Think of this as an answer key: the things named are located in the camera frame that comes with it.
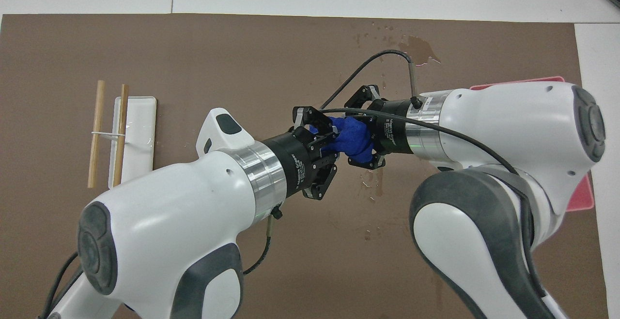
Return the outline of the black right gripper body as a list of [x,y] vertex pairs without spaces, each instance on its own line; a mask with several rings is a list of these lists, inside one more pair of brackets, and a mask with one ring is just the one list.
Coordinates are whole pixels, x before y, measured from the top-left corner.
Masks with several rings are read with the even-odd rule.
[[[396,101],[376,99],[373,101],[374,111],[386,112],[396,116],[407,116],[410,107],[410,99]],[[389,153],[411,155],[413,152],[407,140],[406,125],[406,122],[397,119],[377,116],[373,123],[375,151],[381,155],[387,155]]]

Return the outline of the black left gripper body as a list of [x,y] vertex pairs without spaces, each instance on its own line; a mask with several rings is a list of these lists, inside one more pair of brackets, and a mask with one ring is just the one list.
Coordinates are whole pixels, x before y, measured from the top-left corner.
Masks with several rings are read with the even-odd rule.
[[306,197],[320,198],[317,187],[313,187],[318,174],[318,167],[313,166],[319,156],[310,149],[310,143],[315,139],[312,132],[285,132],[264,140],[285,173],[286,198],[304,190]]

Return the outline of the blue towel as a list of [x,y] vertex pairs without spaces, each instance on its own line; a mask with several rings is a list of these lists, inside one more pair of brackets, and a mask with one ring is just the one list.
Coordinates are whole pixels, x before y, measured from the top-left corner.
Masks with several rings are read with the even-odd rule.
[[339,136],[333,143],[323,147],[321,153],[328,156],[342,152],[359,162],[370,160],[373,142],[366,124],[354,118],[330,117],[330,119],[338,129]]

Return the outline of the elongated water streak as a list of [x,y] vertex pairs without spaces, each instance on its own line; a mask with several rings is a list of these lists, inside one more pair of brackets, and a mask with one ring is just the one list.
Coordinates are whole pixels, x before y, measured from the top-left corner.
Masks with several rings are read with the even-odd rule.
[[365,170],[359,176],[359,193],[362,198],[375,203],[383,195],[383,167],[376,170]]

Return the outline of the wide water puddle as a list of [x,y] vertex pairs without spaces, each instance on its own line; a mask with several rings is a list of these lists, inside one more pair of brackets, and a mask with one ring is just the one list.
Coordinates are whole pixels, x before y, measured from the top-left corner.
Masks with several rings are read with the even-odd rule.
[[409,54],[415,66],[421,67],[431,62],[441,63],[431,45],[416,36],[403,36],[397,44],[399,50]]

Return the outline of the brown table mat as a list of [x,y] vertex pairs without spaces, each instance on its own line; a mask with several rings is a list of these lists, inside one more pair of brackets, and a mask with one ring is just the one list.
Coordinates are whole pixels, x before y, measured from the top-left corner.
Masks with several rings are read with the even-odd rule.
[[[0,319],[35,319],[76,249],[80,211],[107,187],[100,142],[87,189],[97,81],[102,129],[127,84],[157,99],[154,167],[192,162],[208,111],[226,108],[264,139],[292,125],[292,108],[319,106],[372,54],[403,36],[427,41],[441,63],[417,67],[436,91],[562,76],[591,92],[607,129],[592,171],[596,208],[568,213],[534,253],[544,285],[576,319],[610,319],[602,213],[620,165],[620,125],[585,74],[573,24],[228,15],[9,15],[0,28]],[[359,193],[364,169],[339,160],[321,201],[296,194],[271,250],[245,281],[240,319],[471,319],[421,259],[408,227],[417,184],[435,173],[414,156],[386,160],[383,195]]]

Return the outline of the pink plastic bin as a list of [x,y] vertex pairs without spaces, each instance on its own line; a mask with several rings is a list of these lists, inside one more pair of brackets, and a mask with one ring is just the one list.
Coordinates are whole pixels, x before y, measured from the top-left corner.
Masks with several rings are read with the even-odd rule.
[[595,98],[563,78],[471,87],[476,128],[497,140],[492,149],[544,188],[552,209],[591,209],[590,171],[605,151],[606,131]]

